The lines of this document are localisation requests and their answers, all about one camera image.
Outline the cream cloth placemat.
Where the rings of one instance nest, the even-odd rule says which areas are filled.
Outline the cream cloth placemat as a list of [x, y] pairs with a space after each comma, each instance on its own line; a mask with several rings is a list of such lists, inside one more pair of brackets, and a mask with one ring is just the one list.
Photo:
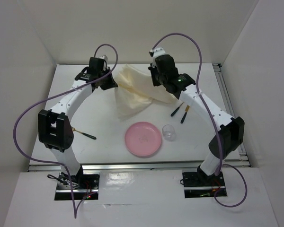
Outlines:
[[115, 104], [119, 118], [131, 117], [152, 104], [154, 100], [172, 104], [176, 98], [164, 87], [155, 87], [151, 75], [126, 64], [116, 76]]

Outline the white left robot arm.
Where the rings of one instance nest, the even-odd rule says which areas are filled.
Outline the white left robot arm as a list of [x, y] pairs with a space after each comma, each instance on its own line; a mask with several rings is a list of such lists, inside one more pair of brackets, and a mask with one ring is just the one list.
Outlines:
[[38, 113], [39, 141], [54, 154], [60, 163], [63, 178], [74, 189], [83, 185], [84, 177], [83, 168], [71, 147], [74, 140], [71, 119], [85, 99], [98, 87], [102, 90], [117, 87], [107, 65], [106, 55], [91, 57], [89, 66], [75, 77], [72, 92], [64, 95], [49, 110], [43, 109]]

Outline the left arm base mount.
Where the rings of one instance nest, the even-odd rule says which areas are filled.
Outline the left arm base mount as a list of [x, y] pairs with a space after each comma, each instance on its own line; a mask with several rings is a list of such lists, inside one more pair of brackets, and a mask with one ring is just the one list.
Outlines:
[[[59, 174], [58, 177], [51, 174], [47, 178], [57, 182], [55, 190], [55, 201], [71, 201], [71, 184], [69, 179]], [[98, 200], [99, 190], [99, 173], [84, 174], [80, 183], [72, 183], [74, 199], [80, 201], [85, 197], [85, 200]]]

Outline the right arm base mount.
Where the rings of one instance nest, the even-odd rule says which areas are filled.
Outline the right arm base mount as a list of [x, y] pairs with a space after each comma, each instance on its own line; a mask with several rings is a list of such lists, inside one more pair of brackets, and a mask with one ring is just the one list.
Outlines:
[[214, 197], [216, 192], [217, 197], [227, 196], [222, 172], [209, 180], [201, 180], [197, 172], [183, 172], [179, 183], [184, 187], [185, 198], [209, 198]]

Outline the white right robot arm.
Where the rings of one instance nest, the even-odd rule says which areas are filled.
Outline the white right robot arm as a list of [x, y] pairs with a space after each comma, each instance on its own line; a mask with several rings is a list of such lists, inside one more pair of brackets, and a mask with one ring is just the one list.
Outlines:
[[215, 136], [209, 143], [209, 154], [198, 167], [197, 180], [201, 185], [213, 181], [213, 175], [220, 173], [223, 160], [243, 142], [244, 120], [234, 118], [217, 106], [199, 88], [199, 80], [188, 74], [180, 74], [173, 57], [164, 51], [151, 52], [151, 72], [153, 85], [163, 86], [178, 100], [194, 108], [214, 128]]

